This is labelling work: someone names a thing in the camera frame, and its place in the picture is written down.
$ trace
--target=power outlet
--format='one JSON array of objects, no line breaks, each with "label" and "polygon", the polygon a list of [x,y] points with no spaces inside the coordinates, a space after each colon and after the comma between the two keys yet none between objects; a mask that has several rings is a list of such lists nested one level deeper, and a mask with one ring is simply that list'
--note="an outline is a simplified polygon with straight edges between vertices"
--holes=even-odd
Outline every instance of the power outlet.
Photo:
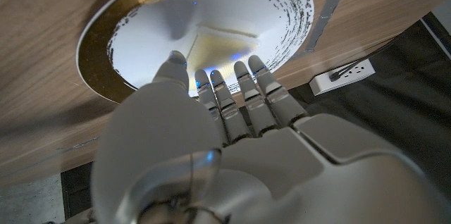
[{"label": "power outlet", "polygon": [[344,75],[341,75],[340,79],[332,82],[330,81],[330,76],[339,71],[342,68],[345,68],[352,63],[344,65],[342,67],[330,70],[328,72],[317,75],[310,81],[310,87],[314,95],[323,94],[329,92],[331,90],[337,89],[339,87],[343,87],[349,85],[354,82],[358,82],[359,80],[363,80],[364,78],[376,73],[374,71],[371,62],[366,59],[357,65],[355,65],[351,70],[347,71]]}]

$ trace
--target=gray panel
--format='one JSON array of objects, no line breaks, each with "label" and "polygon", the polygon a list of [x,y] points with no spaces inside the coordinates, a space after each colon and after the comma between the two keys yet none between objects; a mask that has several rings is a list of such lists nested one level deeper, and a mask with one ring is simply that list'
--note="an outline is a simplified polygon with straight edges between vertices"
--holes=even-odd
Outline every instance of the gray panel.
[{"label": "gray panel", "polygon": [[305,144],[290,128],[259,139],[243,139],[223,150],[221,168],[254,175],[278,199],[323,170],[321,162]]},{"label": "gray panel", "polygon": [[369,154],[400,151],[373,133],[328,114],[298,120],[294,127],[338,163],[347,163]]}]

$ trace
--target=dark floor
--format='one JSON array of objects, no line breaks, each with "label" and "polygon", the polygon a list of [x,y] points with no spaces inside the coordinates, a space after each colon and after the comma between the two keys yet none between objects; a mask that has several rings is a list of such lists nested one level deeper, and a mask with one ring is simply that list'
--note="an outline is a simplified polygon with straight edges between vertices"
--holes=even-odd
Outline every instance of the dark floor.
[{"label": "dark floor", "polygon": [[[417,22],[373,56],[376,74],[315,97],[290,90],[311,114],[330,113],[401,148],[451,199],[451,60]],[[61,174],[66,218],[91,207],[91,163]]]}]

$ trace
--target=robot finger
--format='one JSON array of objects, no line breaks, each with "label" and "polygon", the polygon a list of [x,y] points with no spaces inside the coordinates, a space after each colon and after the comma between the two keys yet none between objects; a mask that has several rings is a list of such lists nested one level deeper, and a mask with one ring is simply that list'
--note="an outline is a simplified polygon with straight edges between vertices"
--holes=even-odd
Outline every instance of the robot finger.
[{"label": "robot finger", "polygon": [[213,70],[210,74],[211,84],[213,85],[216,99],[218,99],[219,109],[224,119],[227,129],[229,143],[236,143],[238,140],[251,137],[249,128],[245,119],[238,110],[232,94],[227,88],[226,83],[218,70]]},{"label": "robot finger", "polygon": [[213,117],[216,128],[221,136],[222,143],[228,144],[226,129],[224,128],[221,112],[205,71],[202,69],[197,70],[194,74],[194,78],[196,80],[197,93],[199,94],[200,103],[209,110],[211,116]]},{"label": "robot finger", "polygon": [[173,82],[188,91],[190,81],[186,66],[187,62],[183,54],[179,51],[172,51],[169,54],[168,60],[164,62],[156,72],[152,82]]},{"label": "robot finger", "polygon": [[257,78],[260,89],[280,122],[281,126],[290,126],[301,117],[308,116],[302,106],[282,87],[270,70],[258,56],[249,58],[249,67]]},{"label": "robot finger", "polygon": [[277,128],[277,122],[247,71],[246,65],[238,61],[234,65],[234,70],[255,134],[260,137],[265,132]]}]

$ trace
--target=white plate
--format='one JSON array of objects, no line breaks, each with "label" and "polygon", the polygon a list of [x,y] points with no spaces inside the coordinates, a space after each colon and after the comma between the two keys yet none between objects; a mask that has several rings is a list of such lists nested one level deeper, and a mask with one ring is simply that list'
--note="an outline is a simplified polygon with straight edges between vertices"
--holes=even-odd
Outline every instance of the white plate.
[{"label": "white plate", "polygon": [[196,69],[223,73],[232,93],[239,87],[233,64],[256,54],[271,71],[301,46],[314,15],[312,0],[151,0],[116,26],[107,56],[135,89],[152,81],[170,51],[187,57],[190,96]]}]

